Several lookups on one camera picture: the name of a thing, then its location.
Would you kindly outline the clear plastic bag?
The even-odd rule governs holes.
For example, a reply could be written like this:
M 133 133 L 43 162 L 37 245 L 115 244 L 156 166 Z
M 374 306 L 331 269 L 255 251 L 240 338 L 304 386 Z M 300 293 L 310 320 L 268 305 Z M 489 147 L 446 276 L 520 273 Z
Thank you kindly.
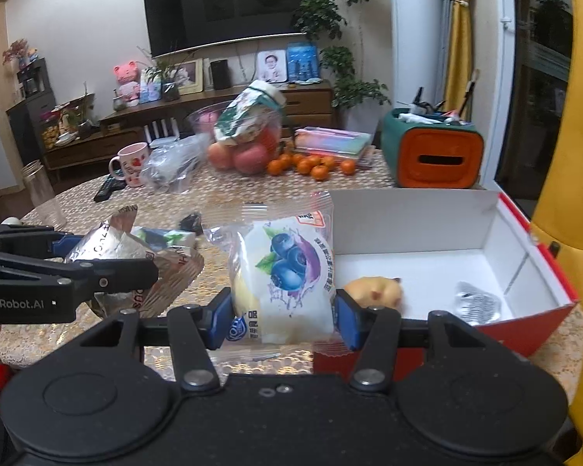
M 145 161 L 142 182 L 156 193 L 185 193 L 206 163 L 210 143 L 208 134 L 197 134 L 156 148 Z

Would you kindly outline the child photo frame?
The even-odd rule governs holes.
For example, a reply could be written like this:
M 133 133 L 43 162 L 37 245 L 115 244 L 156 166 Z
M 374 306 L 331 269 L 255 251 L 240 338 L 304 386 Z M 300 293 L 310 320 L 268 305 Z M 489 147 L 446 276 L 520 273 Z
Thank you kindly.
M 257 78 L 268 83 L 287 81 L 286 51 L 264 50 L 257 55 Z

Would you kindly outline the red cardboard box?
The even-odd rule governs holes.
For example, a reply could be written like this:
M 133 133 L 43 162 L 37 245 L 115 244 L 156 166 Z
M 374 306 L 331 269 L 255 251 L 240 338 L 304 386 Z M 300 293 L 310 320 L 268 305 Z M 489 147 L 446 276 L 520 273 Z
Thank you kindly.
M 501 300 L 481 330 L 531 356 L 578 302 L 530 223 L 491 190 L 334 190 L 333 262 L 342 288 L 364 276 L 399 278 L 402 316 L 453 313 L 456 284 Z

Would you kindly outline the red apple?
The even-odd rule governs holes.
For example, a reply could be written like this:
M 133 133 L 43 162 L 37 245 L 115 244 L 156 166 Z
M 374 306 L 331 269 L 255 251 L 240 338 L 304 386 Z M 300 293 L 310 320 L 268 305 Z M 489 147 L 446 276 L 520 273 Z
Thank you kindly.
M 207 159 L 215 169 L 228 170 L 234 168 L 234 155 L 228 146 L 212 143 L 207 148 Z
M 271 152 L 263 144 L 255 142 L 238 146 L 232 155 L 234 168 L 246 176 L 262 174 L 269 161 Z

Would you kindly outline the blueberry bread packet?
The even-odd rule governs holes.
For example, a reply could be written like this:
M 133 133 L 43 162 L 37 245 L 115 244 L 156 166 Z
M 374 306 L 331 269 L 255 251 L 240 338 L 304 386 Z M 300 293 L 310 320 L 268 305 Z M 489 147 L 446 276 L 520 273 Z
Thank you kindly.
M 228 342 L 292 345 L 333 335 L 330 193 L 267 204 L 229 202 L 206 210 L 202 226 L 208 242 L 228 255 L 234 309 Z

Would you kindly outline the small black item bag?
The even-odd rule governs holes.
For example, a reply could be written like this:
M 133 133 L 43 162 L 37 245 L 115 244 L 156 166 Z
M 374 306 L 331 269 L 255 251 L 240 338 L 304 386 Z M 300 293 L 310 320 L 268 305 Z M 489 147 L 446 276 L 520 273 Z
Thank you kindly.
M 199 212 L 191 212 L 179 223 L 180 230 L 189 231 L 196 236 L 203 235 L 202 216 Z

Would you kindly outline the mandarin orange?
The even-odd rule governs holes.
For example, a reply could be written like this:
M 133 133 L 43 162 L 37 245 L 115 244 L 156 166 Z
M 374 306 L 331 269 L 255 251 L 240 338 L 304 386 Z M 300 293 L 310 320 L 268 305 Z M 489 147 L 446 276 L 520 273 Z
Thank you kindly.
M 326 181 L 330 178 L 330 169 L 326 165 L 316 165 L 311 170 L 311 177 L 315 181 Z
M 279 176 L 285 171 L 285 164 L 279 159 L 271 160 L 266 166 L 266 171 L 268 175 Z
M 353 176 L 357 172 L 357 163 L 355 160 L 342 160 L 339 163 L 340 172 L 346 176 Z

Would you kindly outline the wooden photo frame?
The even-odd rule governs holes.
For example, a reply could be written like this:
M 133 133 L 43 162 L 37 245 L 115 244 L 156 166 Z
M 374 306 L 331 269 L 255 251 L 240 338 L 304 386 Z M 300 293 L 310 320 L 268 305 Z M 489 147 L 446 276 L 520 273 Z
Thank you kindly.
M 198 58 L 176 64 L 173 80 L 181 96 L 202 93 L 204 89 L 203 60 Z

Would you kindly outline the clear drinking glass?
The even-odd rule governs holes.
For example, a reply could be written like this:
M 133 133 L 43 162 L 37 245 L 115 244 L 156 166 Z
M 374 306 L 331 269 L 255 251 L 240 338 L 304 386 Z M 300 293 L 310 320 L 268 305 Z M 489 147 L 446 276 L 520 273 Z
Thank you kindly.
M 62 207 L 40 160 L 34 160 L 22 169 L 23 182 L 28 190 L 34 212 L 43 225 L 61 230 L 67 225 Z

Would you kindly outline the pink pig plush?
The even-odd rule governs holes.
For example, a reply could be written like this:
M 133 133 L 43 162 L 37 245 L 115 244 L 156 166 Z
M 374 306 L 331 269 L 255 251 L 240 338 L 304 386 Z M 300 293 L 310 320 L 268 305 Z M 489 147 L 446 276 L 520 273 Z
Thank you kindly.
M 116 65 L 114 77 L 118 82 L 118 94 L 127 107 L 135 107 L 140 101 L 140 70 L 136 61 Z

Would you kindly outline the silver foil packet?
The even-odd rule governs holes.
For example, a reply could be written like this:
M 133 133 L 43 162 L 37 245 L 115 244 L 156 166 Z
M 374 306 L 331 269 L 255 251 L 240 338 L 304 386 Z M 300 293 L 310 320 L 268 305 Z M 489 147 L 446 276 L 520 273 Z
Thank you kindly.
M 453 313 L 472 326 L 487 325 L 501 318 L 501 300 L 468 282 L 458 282 Z

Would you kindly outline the gold patterned tablecloth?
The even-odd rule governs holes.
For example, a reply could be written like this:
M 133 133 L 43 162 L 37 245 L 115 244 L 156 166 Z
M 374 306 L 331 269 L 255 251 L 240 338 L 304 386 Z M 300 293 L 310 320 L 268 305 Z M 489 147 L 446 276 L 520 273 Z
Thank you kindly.
M 154 194 L 145 187 L 133 188 L 114 193 L 110 200 L 94 203 L 93 194 L 105 179 L 92 179 L 72 187 L 58 195 L 68 220 L 67 230 L 86 233 L 89 228 L 110 216 L 116 209 L 127 205 L 138 205 L 136 225 L 144 223 L 145 227 L 172 228 L 191 212 L 202 212 L 209 200 L 213 203 L 230 200 L 249 200 L 265 202 L 268 199 L 297 199 L 314 190 L 332 186 L 335 190 L 355 190 L 361 188 L 394 189 L 393 179 L 382 157 L 375 158 L 373 167 L 360 170 L 354 176 L 334 172 L 326 182 L 315 182 L 308 176 L 289 172 L 281 177 L 241 177 L 234 172 L 217 172 L 209 167 L 202 167 L 195 175 L 190 189 L 184 194 Z M 15 201 L 17 195 L 4 197 L 13 200 L 15 206 L 5 206 L 0 219 L 14 215 L 23 218 L 26 224 L 38 224 L 36 214 L 30 214 L 30 205 L 26 201 Z M 223 252 L 208 245 L 199 237 L 199 249 L 204 255 L 205 266 L 198 279 L 184 291 L 173 305 L 191 302 L 205 303 L 209 291 L 217 290 L 227 277 L 226 259 Z M 576 305 L 576 311 L 570 311 L 568 318 L 554 326 L 550 338 L 534 350 L 531 360 L 560 382 L 572 402 L 576 394 L 581 367 L 583 367 L 583 311 Z M 0 363 L 13 369 L 24 368 L 54 349 L 72 340 L 78 334 L 99 322 L 88 308 L 81 305 L 77 309 L 77 320 L 71 324 L 54 325 L 15 325 L 5 326 L 0 332 Z M 228 360 L 215 355 L 215 365 L 223 380 L 228 374 L 309 374 L 312 372 L 312 347 L 283 346 L 280 353 L 276 351 L 271 358 L 259 358 L 258 361 L 240 360 L 235 353 Z M 164 377 L 173 379 L 170 353 L 167 347 L 146 347 L 146 364 L 154 367 Z

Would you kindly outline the green potted tree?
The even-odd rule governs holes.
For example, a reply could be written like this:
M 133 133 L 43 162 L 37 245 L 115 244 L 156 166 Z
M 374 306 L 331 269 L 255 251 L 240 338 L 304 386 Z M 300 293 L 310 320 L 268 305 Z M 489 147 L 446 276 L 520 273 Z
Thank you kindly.
M 363 78 L 363 59 L 343 42 L 348 29 L 344 10 L 361 10 L 370 0 L 301 0 L 293 12 L 293 27 L 312 42 L 325 41 L 319 64 L 333 81 L 333 107 L 346 111 L 365 102 L 389 103 L 389 88 L 378 79 Z

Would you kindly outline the wall television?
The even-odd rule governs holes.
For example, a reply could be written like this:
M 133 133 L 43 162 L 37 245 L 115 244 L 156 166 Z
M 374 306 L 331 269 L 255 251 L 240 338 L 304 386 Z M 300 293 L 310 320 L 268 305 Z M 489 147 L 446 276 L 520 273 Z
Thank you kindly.
M 151 53 L 296 35 L 302 0 L 144 0 Z

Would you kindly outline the stack of colourful folders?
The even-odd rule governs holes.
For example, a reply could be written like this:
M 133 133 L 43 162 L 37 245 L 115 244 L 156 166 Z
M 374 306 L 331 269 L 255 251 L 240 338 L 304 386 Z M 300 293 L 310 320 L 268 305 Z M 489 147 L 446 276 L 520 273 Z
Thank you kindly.
M 297 129 L 293 136 L 293 144 L 299 153 L 338 160 L 357 161 L 372 141 L 373 137 L 366 132 L 312 126 Z

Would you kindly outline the tissue pack green blue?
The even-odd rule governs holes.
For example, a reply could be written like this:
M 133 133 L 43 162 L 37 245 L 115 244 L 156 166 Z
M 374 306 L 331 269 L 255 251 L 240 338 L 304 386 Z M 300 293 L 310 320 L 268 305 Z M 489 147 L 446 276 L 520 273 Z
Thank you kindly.
M 197 239 L 197 235 L 193 231 L 161 230 L 161 228 L 143 226 L 134 226 L 130 233 L 141 239 L 155 252 L 167 248 L 194 248 L 195 239 Z

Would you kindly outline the pink strawberry mug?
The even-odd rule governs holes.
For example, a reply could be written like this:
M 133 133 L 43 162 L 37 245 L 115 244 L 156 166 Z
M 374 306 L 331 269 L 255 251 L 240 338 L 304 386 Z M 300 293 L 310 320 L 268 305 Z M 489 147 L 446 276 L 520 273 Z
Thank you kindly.
M 118 151 L 108 163 L 111 177 L 126 183 L 128 187 L 141 187 L 141 172 L 149 157 L 146 142 L 129 144 Z

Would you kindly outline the green orange tissue box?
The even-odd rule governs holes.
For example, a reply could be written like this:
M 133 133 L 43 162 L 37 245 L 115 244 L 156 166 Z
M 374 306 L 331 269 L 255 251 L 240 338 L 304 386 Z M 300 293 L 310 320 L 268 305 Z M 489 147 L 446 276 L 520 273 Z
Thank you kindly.
M 472 123 L 392 110 L 382 119 L 380 148 L 398 186 L 463 190 L 478 179 L 484 137 Z

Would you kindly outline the floral cloth bag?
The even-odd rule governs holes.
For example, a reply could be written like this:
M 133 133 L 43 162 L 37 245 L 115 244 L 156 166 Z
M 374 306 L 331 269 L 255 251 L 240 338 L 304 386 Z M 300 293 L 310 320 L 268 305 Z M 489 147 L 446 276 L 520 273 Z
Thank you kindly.
M 222 145 L 238 146 L 255 141 L 266 129 L 278 135 L 285 104 L 278 87 L 255 80 L 223 109 L 213 136 Z

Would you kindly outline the yellow hamster plush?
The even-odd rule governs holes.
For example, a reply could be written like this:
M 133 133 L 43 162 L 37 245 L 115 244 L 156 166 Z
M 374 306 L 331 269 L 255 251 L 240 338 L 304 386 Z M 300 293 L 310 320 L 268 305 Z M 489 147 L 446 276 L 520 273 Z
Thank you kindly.
M 399 278 L 364 276 L 347 283 L 344 290 L 363 308 L 382 306 L 396 309 L 403 300 Z

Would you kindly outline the clear fruit container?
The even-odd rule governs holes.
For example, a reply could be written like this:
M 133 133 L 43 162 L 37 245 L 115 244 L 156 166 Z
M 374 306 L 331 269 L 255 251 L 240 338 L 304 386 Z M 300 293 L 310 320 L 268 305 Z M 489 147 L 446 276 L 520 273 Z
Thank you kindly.
M 275 103 L 225 101 L 193 111 L 187 124 L 208 138 L 206 158 L 215 169 L 252 176 L 278 156 L 283 111 Z

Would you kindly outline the yellow curtain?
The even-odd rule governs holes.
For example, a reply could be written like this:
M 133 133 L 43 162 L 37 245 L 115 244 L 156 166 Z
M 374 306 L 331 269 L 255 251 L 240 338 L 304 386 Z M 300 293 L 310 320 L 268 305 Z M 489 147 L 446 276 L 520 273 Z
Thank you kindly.
M 447 0 L 451 4 L 449 57 L 444 107 L 460 111 L 465 89 L 472 74 L 472 18 L 470 0 Z

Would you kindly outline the silver snack wrapper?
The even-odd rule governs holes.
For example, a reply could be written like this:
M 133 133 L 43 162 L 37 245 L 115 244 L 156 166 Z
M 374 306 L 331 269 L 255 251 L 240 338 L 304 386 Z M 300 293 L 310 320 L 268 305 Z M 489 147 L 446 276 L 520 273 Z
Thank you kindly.
M 119 208 L 65 257 L 69 263 L 91 263 L 99 272 L 87 304 L 100 318 L 124 309 L 154 318 L 203 270 L 204 258 L 195 247 L 155 252 L 133 236 L 137 214 L 136 205 Z

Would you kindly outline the wooden tv cabinet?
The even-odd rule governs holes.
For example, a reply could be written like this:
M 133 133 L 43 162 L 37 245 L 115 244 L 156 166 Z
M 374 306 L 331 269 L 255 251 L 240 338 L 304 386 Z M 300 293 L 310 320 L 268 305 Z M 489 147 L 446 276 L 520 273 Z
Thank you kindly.
M 86 139 L 48 150 L 44 156 L 46 169 L 108 161 L 124 145 L 145 139 L 144 129 L 179 129 L 182 137 L 192 133 L 188 116 L 194 111 L 218 102 L 229 102 L 243 91 L 244 87 L 205 90 L 202 93 L 184 95 L 171 102 L 149 102 L 124 111 L 113 113 L 99 120 L 101 130 Z M 322 81 L 312 85 L 284 83 L 279 86 L 286 99 L 285 114 L 290 125 L 332 126 L 339 122 L 333 108 L 333 89 Z

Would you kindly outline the blue picture card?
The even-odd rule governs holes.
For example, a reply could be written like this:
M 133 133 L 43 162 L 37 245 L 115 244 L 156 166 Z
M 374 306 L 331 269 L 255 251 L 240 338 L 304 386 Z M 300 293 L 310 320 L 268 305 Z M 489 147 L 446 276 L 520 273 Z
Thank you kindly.
M 311 83 L 320 78 L 318 49 L 312 43 L 290 43 L 286 49 L 287 81 Z

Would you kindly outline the black remote control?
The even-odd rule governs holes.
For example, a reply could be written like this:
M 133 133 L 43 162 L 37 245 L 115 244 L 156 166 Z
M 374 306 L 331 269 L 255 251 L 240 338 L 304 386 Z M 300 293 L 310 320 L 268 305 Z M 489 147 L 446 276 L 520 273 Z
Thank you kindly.
M 111 198 L 113 193 L 123 190 L 125 187 L 125 181 L 108 176 L 94 195 L 93 201 L 96 203 L 105 202 Z

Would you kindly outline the white air conditioner column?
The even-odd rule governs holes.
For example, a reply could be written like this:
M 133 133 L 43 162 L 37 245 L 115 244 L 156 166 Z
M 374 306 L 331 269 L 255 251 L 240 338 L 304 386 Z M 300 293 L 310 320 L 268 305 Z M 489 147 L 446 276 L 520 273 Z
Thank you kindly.
M 447 0 L 392 0 L 393 102 L 405 107 L 443 97 L 447 68 Z

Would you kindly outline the black speaker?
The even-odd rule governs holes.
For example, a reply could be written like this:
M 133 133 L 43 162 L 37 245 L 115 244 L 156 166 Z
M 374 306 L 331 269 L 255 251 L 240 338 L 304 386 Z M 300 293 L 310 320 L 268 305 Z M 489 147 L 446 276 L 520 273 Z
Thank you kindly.
M 228 61 L 220 59 L 211 61 L 209 64 L 211 74 L 211 84 L 214 90 L 230 89 L 232 86 Z

